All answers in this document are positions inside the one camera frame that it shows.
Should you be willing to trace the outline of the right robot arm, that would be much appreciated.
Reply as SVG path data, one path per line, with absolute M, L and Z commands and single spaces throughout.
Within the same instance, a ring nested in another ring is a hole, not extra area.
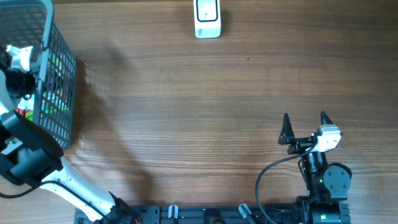
M 307 188 L 292 207 L 292 223 L 350 223 L 348 190 L 352 171 L 339 162 L 329 163 L 326 153 L 337 148 L 343 133 L 327 114 L 320 114 L 321 125 L 307 138 L 296 138 L 288 114 L 284 115 L 278 143 L 288 145 L 287 154 L 300 157 L 299 170 Z

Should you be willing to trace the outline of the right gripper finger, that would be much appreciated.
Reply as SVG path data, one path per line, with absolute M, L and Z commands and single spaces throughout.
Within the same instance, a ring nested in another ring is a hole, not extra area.
M 295 142 L 295 135 L 292 129 L 292 125 L 290 122 L 289 115 L 287 113 L 284 114 L 282 129 L 280 131 L 278 144 L 287 145 Z
M 322 111 L 320 113 L 320 121 L 321 121 L 321 125 L 333 124 L 333 121 L 329 118 L 329 116 L 327 115 L 327 113 L 325 111 Z

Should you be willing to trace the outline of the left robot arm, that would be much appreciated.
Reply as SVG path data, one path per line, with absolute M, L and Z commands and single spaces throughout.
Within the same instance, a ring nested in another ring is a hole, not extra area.
M 12 136 L 21 146 L 1 154 L 1 176 L 30 189 L 1 197 L 18 198 L 44 189 L 76 206 L 93 223 L 138 223 L 138 214 L 126 202 L 83 177 L 64 158 L 63 149 L 49 133 L 15 110 L 9 94 L 10 78 L 25 82 L 19 70 L 1 72 L 1 149 Z

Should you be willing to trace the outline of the green snack bag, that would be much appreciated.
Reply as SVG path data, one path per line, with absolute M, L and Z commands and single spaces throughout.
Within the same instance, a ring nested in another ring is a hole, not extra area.
M 35 95 L 30 95 L 28 100 L 22 98 L 17 106 L 17 108 L 25 109 L 24 117 L 30 121 L 33 120 L 33 115 L 34 115 L 34 98 Z

